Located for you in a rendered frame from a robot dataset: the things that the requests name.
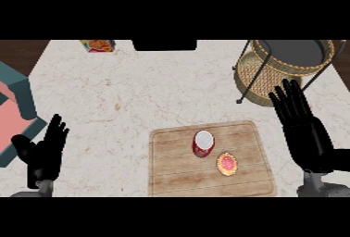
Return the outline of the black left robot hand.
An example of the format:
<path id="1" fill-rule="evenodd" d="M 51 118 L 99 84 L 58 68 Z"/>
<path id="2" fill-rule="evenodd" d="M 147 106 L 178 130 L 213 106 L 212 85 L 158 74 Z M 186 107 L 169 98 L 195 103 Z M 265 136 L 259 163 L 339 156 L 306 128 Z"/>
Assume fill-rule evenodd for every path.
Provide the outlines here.
<path id="1" fill-rule="evenodd" d="M 68 132 L 70 128 L 62 122 L 62 117 L 55 114 L 46 128 L 43 141 L 34 143 L 23 134 L 17 134 L 11 138 L 17 154 L 28 165 L 30 189 L 37 189 L 37 184 L 42 181 L 55 181 L 59 178 Z"/>

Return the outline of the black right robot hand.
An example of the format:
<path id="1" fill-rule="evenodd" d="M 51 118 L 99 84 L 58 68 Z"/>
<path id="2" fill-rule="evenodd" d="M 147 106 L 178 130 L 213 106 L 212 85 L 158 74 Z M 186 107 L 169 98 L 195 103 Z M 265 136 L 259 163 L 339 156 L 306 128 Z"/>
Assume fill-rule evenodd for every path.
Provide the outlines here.
<path id="1" fill-rule="evenodd" d="M 284 79 L 284 86 L 269 93 L 282 123 L 285 142 L 294 162 L 303 171 L 350 172 L 350 149 L 336 149 L 322 121 L 315 117 L 296 80 Z"/>

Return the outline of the wooden cutting board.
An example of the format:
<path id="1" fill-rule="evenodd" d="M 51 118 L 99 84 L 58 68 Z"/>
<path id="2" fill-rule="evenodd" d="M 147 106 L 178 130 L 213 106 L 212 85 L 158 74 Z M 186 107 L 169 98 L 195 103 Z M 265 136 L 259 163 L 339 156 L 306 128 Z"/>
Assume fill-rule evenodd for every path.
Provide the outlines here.
<path id="1" fill-rule="evenodd" d="M 209 131 L 215 148 L 206 157 L 194 154 L 194 136 Z M 219 171 L 222 154 L 237 158 L 231 176 Z M 250 120 L 158 129 L 150 137 L 150 195 L 274 196 L 277 184 L 257 127 Z"/>

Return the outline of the wicker tiered basket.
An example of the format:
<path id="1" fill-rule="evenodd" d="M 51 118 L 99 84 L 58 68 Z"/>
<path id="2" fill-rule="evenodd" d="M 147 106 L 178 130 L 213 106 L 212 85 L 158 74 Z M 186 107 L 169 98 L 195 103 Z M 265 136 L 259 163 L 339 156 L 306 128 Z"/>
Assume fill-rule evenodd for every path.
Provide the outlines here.
<path id="1" fill-rule="evenodd" d="M 339 57 L 347 41 L 336 47 L 333 40 L 249 40 L 237 64 L 234 81 L 241 104 L 249 99 L 272 107 L 268 93 L 282 80 L 296 80 L 303 90 L 322 75 Z"/>

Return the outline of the teal and pink chair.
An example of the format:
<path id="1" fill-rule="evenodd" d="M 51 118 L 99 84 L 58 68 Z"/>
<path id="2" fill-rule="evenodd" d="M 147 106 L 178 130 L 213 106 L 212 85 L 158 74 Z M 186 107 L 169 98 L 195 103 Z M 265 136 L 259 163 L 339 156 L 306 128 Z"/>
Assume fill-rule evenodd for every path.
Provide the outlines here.
<path id="1" fill-rule="evenodd" d="M 46 121 L 37 116 L 28 77 L 0 61 L 0 168 L 17 157 L 11 138 L 24 134 L 33 139 Z"/>

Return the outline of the red can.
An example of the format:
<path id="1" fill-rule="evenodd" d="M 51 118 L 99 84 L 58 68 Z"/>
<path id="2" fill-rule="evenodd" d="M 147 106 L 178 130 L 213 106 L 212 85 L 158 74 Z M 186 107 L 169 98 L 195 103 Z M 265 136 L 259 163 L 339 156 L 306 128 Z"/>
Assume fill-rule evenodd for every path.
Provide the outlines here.
<path id="1" fill-rule="evenodd" d="M 207 157 L 215 148 L 215 138 L 209 131 L 200 131 L 194 136 L 194 154 L 197 157 Z"/>

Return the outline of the colourful printed box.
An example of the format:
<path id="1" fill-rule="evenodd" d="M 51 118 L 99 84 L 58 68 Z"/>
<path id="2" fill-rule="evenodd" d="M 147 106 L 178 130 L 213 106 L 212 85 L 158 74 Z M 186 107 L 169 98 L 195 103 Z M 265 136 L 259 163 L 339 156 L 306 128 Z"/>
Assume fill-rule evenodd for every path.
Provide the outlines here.
<path id="1" fill-rule="evenodd" d="M 82 44 L 89 53 L 110 53 L 116 50 L 113 40 L 82 40 Z"/>

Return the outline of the black appliance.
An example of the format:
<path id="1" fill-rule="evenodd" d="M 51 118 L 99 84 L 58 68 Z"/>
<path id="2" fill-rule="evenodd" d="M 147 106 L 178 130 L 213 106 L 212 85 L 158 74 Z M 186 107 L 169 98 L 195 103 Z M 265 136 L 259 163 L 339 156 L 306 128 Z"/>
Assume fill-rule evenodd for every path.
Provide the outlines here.
<path id="1" fill-rule="evenodd" d="M 135 40 L 138 51 L 189 51 L 197 48 L 197 40 Z"/>

